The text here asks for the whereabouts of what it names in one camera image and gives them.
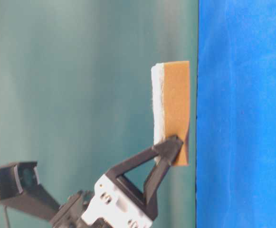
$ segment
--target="teal background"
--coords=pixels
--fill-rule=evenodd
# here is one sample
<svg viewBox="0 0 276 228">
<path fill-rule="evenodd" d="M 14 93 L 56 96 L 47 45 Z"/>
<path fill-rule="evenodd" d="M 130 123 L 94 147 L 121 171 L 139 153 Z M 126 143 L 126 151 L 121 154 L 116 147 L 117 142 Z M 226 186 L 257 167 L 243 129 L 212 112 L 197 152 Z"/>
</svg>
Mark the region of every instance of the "teal background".
<svg viewBox="0 0 276 228">
<path fill-rule="evenodd" d="M 0 165 L 38 161 L 59 203 L 93 189 L 152 145 L 151 66 L 190 60 L 190 166 L 163 181 L 153 227 L 195 227 L 197 33 L 197 0 L 0 0 Z M 151 166 L 131 177 L 142 182 Z M 12 228 L 50 227 L 9 215 Z"/>
</svg>

